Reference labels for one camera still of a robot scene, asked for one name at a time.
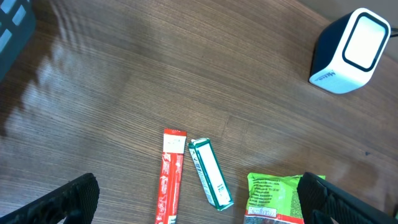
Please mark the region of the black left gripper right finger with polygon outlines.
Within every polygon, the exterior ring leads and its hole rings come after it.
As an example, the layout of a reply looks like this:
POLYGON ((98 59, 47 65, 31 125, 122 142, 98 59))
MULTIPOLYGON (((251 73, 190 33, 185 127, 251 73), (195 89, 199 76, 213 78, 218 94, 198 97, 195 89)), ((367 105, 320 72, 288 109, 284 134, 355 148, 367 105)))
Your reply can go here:
POLYGON ((300 178, 297 193, 305 223, 397 223, 396 218, 310 172, 300 178))

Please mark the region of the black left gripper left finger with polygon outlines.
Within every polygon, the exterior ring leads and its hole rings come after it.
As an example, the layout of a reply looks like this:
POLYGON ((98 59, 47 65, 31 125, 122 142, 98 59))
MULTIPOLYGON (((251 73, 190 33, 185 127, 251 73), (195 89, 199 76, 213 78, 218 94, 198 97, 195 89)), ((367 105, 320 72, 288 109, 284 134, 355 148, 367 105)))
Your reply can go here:
POLYGON ((98 206, 100 188, 92 173, 69 181, 41 198, 1 217, 6 224, 90 224, 98 206))

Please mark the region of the green snack packet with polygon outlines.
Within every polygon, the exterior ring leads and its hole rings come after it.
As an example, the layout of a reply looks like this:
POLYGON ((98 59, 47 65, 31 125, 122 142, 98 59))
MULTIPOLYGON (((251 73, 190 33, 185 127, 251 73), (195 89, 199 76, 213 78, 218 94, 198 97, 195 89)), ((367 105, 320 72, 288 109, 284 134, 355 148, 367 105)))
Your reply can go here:
POLYGON ((301 175, 248 174, 249 198, 244 224, 299 223, 303 216, 297 187, 301 175))

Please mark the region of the green white small box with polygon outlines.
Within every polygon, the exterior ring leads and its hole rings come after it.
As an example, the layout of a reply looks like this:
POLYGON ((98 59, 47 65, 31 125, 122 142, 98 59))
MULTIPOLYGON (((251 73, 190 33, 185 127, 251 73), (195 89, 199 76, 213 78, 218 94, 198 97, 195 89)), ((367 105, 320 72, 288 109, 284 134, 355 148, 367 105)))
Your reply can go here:
POLYGON ((218 211, 234 204, 209 138, 192 139, 188 150, 199 175, 208 202, 218 211))

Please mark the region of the red snack packet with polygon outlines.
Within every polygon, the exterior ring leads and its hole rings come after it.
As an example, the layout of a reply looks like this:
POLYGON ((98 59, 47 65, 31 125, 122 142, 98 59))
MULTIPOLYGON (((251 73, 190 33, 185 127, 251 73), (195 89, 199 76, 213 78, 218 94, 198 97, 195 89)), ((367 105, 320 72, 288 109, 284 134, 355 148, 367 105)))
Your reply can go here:
POLYGON ((186 138, 186 131, 164 129, 155 224, 174 224, 177 220, 186 138))

